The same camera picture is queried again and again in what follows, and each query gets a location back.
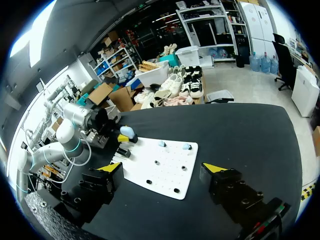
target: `white refrigerator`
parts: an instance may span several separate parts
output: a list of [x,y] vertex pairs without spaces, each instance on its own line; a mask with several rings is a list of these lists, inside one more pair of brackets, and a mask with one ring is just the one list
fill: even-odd
[[249,31],[252,52],[257,55],[266,52],[270,58],[276,56],[272,43],[275,40],[274,30],[267,9],[247,2],[239,2],[239,8]]

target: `black tabletop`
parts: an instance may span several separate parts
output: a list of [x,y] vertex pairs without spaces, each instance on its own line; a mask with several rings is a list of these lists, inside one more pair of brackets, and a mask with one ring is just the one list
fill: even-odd
[[[264,202],[280,198],[291,205],[284,230],[294,224],[301,197],[299,145],[285,109],[274,105],[221,103],[159,107],[123,112],[122,124],[140,137],[198,143],[199,149],[183,200],[173,199],[124,180],[110,205],[103,205],[83,229],[109,240],[235,239],[241,230],[221,205],[215,205],[199,179],[201,163],[235,168]],[[107,165],[117,144],[94,149],[85,166]],[[69,189],[81,179],[74,167]]]

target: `water bottle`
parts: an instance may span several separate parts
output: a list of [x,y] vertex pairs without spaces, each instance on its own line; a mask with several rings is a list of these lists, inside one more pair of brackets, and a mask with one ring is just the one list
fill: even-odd
[[271,59],[270,73],[278,75],[279,63],[275,56]]
[[267,53],[264,52],[264,56],[261,57],[261,72],[265,74],[270,73],[271,60],[270,57],[267,56]]
[[255,72],[260,71],[261,58],[256,55],[256,52],[253,52],[253,55],[249,57],[250,60],[250,68]]

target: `white pegboard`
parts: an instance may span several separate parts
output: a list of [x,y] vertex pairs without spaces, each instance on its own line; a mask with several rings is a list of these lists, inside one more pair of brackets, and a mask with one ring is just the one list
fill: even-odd
[[[166,147],[159,146],[160,141]],[[185,144],[192,149],[184,150]],[[174,199],[185,198],[197,157],[197,143],[139,137],[137,143],[122,143],[119,147],[131,152],[129,158],[116,152],[111,161],[122,162],[125,179]]]

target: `office chair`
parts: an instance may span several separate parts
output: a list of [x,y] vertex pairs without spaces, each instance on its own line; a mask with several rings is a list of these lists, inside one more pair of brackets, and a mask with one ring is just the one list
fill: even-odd
[[279,60],[279,72],[282,77],[276,77],[274,81],[281,80],[284,84],[279,87],[279,91],[284,86],[290,87],[292,90],[295,86],[297,69],[294,67],[294,63],[291,60],[291,55],[287,46],[285,46],[285,39],[283,36],[273,34],[274,40],[272,41],[276,54]]

